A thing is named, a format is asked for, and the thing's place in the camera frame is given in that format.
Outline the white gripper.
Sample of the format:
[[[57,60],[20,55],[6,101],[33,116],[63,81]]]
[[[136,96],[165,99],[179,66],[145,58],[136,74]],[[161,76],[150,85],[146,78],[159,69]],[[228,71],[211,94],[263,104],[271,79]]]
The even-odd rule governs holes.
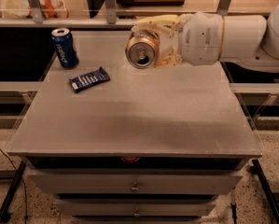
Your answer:
[[[138,20],[132,28],[134,33],[147,31],[160,37],[156,68],[168,68],[183,61],[191,65],[210,65],[219,58],[223,18],[217,14],[197,12],[193,15],[159,15]],[[175,32],[182,31],[180,51]]]

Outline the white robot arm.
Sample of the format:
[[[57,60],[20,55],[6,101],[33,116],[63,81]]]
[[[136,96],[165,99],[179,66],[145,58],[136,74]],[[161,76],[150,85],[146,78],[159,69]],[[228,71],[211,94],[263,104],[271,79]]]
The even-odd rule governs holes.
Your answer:
[[[146,17],[132,28],[125,55],[138,69],[221,62],[279,73],[279,5],[267,18],[204,12]]]

